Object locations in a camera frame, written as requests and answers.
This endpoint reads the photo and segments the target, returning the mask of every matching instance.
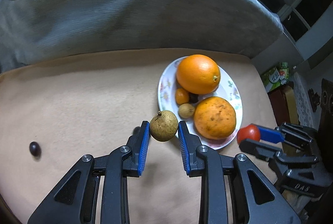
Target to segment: plate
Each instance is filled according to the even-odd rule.
[[[230,78],[230,76],[221,67],[219,67],[221,78],[218,88],[216,89],[216,91],[212,93],[199,95],[199,102],[211,96],[219,96],[226,99],[235,109],[236,128],[234,132],[225,139],[213,140],[213,139],[204,138],[195,129],[192,118],[182,119],[178,115],[178,105],[176,103],[174,95],[176,90],[180,88],[180,86],[176,80],[176,71],[179,63],[184,58],[186,57],[179,58],[170,63],[167,66],[167,68],[165,68],[161,78],[159,79],[159,88],[158,88],[159,109],[170,110],[176,115],[178,121],[181,120],[186,121],[189,132],[191,134],[197,135],[200,138],[202,144],[207,145],[215,150],[221,149],[227,146],[230,142],[232,142],[232,140],[237,135],[237,132],[242,123],[243,108],[242,108],[242,100],[240,98],[238,89],[234,81]]]

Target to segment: gray fabric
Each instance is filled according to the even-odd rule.
[[[282,30],[256,0],[0,0],[0,66],[159,47],[252,58]]]

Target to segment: floral plate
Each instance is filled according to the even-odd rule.
[[[207,97],[211,96],[219,96],[222,97],[234,107],[236,111],[236,129],[234,132],[225,139],[220,140],[213,140],[213,139],[207,139],[201,136],[197,130],[195,129],[193,119],[181,119],[178,115],[178,105],[175,100],[175,92],[180,87],[176,80],[176,70],[179,65],[179,63],[186,57],[179,58],[177,60],[174,60],[172,63],[170,63],[167,68],[165,68],[164,72],[162,73],[161,78],[159,79],[159,88],[158,88],[158,100],[159,100],[159,109],[160,110],[170,110],[172,111],[176,116],[178,121],[184,120],[186,121],[187,127],[189,129],[189,132],[191,134],[197,135],[201,143],[204,145],[207,145],[215,150],[221,149],[225,146],[227,146],[237,135],[237,132],[240,128],[240,125],[242,123],[242,117],[243,117],[243,108],[242,108],[242,101],[239,96],[239,92],[237,90],[237,87],[233,80],[230,78],[230,76],[221,68],[221,79],[219,87],[216,89],[216,91],[199,95],[199,102]]]

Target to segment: beige tablecloth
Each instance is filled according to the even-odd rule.
[[[190,49],[115,51],[61,58],[0,76],[0,193],[26,223],[43,198],[84,154],[109,154],[134,127],[158,111],[157,87],[174,59],[205,54],[234,80],[242,99],[242,126],[275,127],[260,77],[247,57]],[[42,148],[39,161],[29,143]],[[220,153],[239,153],[234,140]],[[270,179],[267,163],[254,160]],[[177,138],[151,139],[145,171],[128,179],[132,224],[197,223],[200,178],[183,169]]]

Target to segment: navel orange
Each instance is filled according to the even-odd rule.
[[[195,94],[214,91],[220,82],[220,69],[215,61],[204,55],[191,55],[178,65],[176,78],[180,86]]]
[[[194,125],[198,132],[209,139],[223,139],[236,128],[236,112],[231,104],[218,96],[202,100],[194,112]]]

